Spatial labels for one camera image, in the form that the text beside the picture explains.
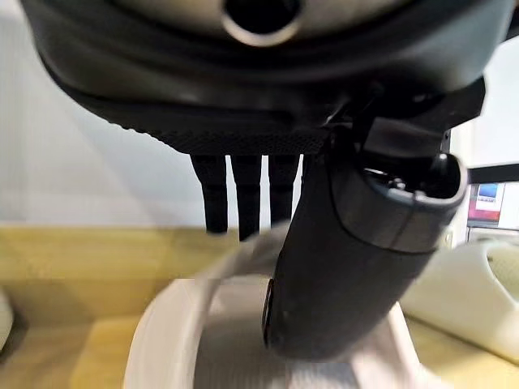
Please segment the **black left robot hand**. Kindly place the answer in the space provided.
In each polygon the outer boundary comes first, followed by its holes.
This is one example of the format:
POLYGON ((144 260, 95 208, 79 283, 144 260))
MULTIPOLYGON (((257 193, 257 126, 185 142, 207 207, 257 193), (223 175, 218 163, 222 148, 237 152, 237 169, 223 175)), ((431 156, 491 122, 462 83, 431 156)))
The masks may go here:
POLYGON ((187 154, 207 229, 290 227, 264 342, 292 360, 353 347, 436 251, 470 184, 441 147, 476 118, 514 1, 24 1, 53 81, 88 111, 187 154))

